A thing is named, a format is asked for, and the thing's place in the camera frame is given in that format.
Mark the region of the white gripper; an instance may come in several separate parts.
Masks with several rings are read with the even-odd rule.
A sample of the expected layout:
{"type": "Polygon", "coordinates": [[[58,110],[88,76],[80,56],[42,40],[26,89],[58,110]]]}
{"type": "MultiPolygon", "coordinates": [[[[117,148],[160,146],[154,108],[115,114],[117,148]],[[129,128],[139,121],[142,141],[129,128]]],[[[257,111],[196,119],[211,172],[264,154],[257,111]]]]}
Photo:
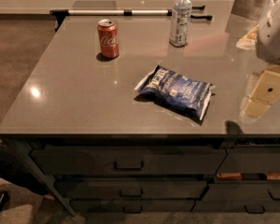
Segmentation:
{"type": "MultiPolygon", "coordinates": [[[[267,63],[280,64],[280,0],[259,20],[256,41],[257,56],[267,63]]],[[[280,98],[280,65],[263,70],[248,95],[244,114],[260,118],[280,98]]]]}

